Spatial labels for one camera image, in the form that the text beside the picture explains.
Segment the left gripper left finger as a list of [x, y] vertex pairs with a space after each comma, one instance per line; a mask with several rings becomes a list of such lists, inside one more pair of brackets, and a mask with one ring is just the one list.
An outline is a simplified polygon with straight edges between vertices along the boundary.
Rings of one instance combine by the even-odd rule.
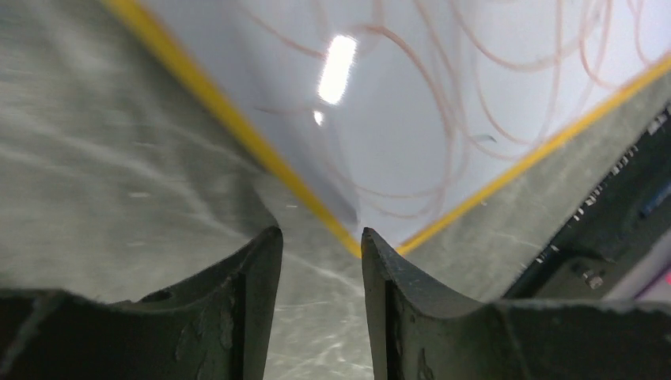
[[261, 379], [282, 262], [268, 227], [231, 256], [136, 302], [1, 292], [4, 379]]

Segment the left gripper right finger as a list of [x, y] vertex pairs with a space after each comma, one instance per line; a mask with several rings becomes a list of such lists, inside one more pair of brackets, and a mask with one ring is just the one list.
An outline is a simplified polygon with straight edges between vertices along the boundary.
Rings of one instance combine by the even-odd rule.
[[661, 302], [478, 302], [428, 275], [375, 230], [362, 274], [376, 379], [667, 379]]

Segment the yellow framed whiteboard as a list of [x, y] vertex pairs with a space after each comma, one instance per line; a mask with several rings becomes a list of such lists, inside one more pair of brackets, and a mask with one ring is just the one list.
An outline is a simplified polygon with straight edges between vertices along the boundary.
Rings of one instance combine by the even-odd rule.
[[667, 1], [109, 1], [353, 253], [406, 253], [670, 69]]

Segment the black aluminium base frame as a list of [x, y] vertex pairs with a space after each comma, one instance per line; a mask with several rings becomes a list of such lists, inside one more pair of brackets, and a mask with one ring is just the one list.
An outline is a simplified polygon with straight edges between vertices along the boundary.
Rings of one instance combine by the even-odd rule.
[[670, 104], [665, 103], [504, 297], [602, 298], [669, 228]]

